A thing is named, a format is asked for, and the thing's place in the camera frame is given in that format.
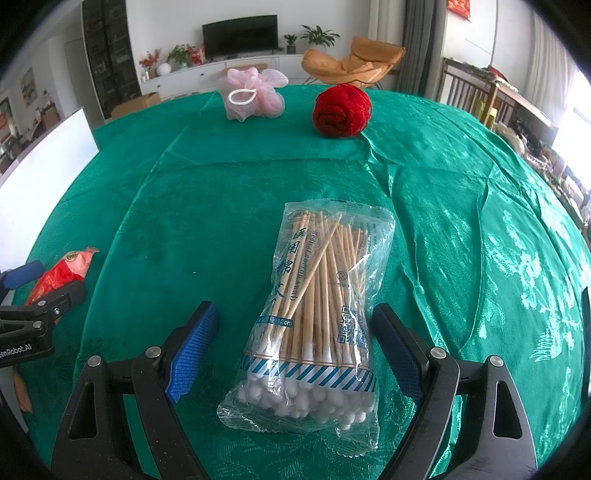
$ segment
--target plastic bag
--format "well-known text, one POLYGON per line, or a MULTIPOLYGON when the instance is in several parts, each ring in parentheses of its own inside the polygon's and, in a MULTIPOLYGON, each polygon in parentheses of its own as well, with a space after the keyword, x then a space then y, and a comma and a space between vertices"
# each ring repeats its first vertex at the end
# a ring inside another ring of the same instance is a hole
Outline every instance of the plastic bag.
POLYGON ((272 285, 251 330, 239 381, 217 414, 255 432, 322 431, 343 455, 378 445, 378 391, 365 320, 394 233, 381 207, 287 203, 272 285))
POLYGON ((98 248, 87 247, 66 253, 50 270, 46 271, 31 290, 25 305, 33 305, 42 296, 63 287, 74 280, 84 280, 92 255, 100 252, 98 248))

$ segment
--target metal screw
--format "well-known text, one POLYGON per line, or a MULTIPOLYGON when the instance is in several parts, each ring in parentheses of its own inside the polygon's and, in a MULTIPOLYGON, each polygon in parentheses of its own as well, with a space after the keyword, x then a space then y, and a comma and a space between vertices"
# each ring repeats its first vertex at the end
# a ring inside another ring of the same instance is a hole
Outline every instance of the metal screw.
POLYGON ((491 363, 495 367, 502 367, 503 365, 505 365, 505 362, 503 361, 503 359, 500 356, 496 356, 496 355, 493 355, 491 357, 491 363))
POLYGON ((151 346, 146 350, 146 356, 148 358, 158 358, 162 353, 162 349, 159 346, 151 346))
POLYGON ((96 367, 100 365, 100 355, 91 356, 86 363, 89 367, 96 367))
POLYGON ((429 353, 432 357, 438 358, 439 360, 447 356, 445 350, 443 348, 439 348, 438 346, 431 348, 431 351, 429 353))

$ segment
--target television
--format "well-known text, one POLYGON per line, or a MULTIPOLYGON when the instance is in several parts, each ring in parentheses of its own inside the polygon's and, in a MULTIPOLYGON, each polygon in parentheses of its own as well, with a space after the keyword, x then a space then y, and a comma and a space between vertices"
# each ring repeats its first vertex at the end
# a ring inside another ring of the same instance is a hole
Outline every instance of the television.
POLYGON ((203 25, 203 43, 209 59, 249 51, 278 50, 277 15, 234 18, 203 25))

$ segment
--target green tablecloth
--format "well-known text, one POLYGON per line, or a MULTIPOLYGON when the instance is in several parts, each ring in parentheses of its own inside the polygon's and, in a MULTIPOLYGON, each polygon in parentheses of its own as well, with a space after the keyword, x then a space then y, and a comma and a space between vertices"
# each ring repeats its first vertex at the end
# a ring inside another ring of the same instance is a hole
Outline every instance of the green tablecloth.
MULTIPOLYGON (((207 299, 219 308, 220 330, 177 412, 211 477, 376 478, 414 412, 376 342, 375 453, 344 458, 316 434, 248 433, 216 417, 271 288, 284 203, 317 197, 391 209, 397 227, 379 301, 457 358, 505 359, 539 462, 564 437, 580 410, 580 295, 591 271, 589 251, 551 190, 475 118, 413 96, 370 90, 374 114, 363 134, 323 138, 311 122, 321 90, 282 89, 285 114, 277 119, 228 121, 212 93, 95 132, 100 153, 31 253, 49 268, 68 250, 101 250, 86 279, 88 300, 55 331, 55 355, 21 367, 34 405, 26 419, 44 460, 89 356, 134 357, 207 299)), ((27 291, 18 294, 22 302, 27 291)), ((138 454, 157 475, 133 399, 126 404, 138 454)), ((460 408, 458 397, 451 444, 460 408)))

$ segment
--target orange chair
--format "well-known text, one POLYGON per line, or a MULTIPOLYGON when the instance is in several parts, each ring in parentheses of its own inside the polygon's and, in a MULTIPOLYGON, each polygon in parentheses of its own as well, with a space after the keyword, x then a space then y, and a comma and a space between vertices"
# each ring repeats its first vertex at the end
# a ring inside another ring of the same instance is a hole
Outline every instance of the orange chair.
POLYGON ((378 84, 406 50, 398 45, 363 37, 353 37, 351 55, 343 60, 335 60, 315 48, 309 48, 301 61, 302 68, 310 74, 304 82, 336 85, 350 83, 356 87, 368 87, 378 84))

